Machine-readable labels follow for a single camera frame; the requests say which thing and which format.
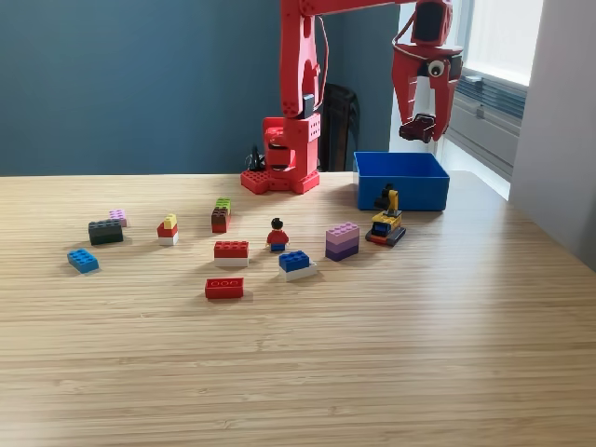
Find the blue plastic box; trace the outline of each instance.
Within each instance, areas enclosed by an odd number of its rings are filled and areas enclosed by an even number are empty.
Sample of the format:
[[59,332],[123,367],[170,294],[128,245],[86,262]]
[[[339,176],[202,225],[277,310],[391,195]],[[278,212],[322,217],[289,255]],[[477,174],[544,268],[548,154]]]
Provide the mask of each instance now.
[[388,183],[400,193],[402,211],[443,211],[449,175],[432,154],[355,152],[354,183],[359,210],[375,210],[374,200]]

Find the robotic arm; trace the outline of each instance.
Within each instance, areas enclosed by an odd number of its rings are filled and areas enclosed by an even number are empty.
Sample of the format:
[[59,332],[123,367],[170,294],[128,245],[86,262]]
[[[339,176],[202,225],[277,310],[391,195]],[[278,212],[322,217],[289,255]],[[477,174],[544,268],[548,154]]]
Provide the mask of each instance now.
[[[400,106],[400,136],[407,140],[437,141],[449,126],[455,87],[461,76],[460,47],[445,47],[451,28],[452,0],[279,0],[281,54],[279,82],[284,117],[263,123],[265,171],[242,173],[244,186],[255,194],[292,190],[303,194],[318,185],[318,137],[327,78],[327,37],[320,17],[324,14],[373,7],[416,3],[406,27],[393,39],[393,84]],[[316,21],[325,36],[325,62],[317,61]],[[400,37],[413,25],[411,43]],[[417,79],[426,76],[435,90],[436,116],[413,119]]]

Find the white wall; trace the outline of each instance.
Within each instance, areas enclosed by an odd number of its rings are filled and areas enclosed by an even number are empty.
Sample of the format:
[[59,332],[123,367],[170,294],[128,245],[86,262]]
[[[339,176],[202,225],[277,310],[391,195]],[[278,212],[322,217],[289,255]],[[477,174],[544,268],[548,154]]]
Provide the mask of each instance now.
[[544,2],[510,200],[596,270],[595,17]]

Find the blue lego brick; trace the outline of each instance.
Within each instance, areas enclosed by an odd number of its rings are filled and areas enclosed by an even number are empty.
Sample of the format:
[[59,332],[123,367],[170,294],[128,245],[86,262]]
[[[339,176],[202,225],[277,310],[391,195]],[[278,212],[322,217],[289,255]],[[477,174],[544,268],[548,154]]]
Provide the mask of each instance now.
[[294,270],[307,268],[310,265],[310,259],[303,251],[294,251],[288,254],[279,256],[279,266],[284,272],[289,273]]
[[77,269],[79,273],[88,273],[100,268],[95,256],[85,249],[70,251],[67,258],[70,265]]

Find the wire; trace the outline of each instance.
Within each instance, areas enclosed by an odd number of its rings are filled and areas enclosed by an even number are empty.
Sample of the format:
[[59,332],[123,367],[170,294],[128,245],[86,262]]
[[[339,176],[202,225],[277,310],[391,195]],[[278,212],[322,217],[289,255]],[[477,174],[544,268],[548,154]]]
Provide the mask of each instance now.
[[400,40],[404,34],[406,34],[406,31],[408,31],[408,28],[410,28],[412,26],[413,20],[416,17],[416,13],[414,12],[412,14],[412,16],[410,17],[410,19],[408,20],[408,22],[406,23],[406,25],[401,29],[401,31],[398,33],[398,35],[396,35],[393,40],[391,41],[391,44],[393,45],[393,48],[396,49],[397,51],[401,51],[404,54],[407,54],[408,56],[411,56],[413,58],[419,59],[420,61],[426,61],[427,58],[423,58],[422,56],[418,56],[417,54],[412,54],[408,51],[406,51],[405,49],[402,49],[400,47],[398,47],[398,40]]
[[327,70],[329,67],[329,41],[327,40],[327,33],[325,32],[325,23],[323,22],[323,18],[321,16],[317,16],[317,19],[318,23],[320,24],[320,30],[323,32],[323,40],[325,41],[325,61],[323,62],[323,78],[321,79],[318,89],[318,103],[315,106],[315,110],[317,110],[321,104],[323,104],[325,97],[325,85],[327,84]]

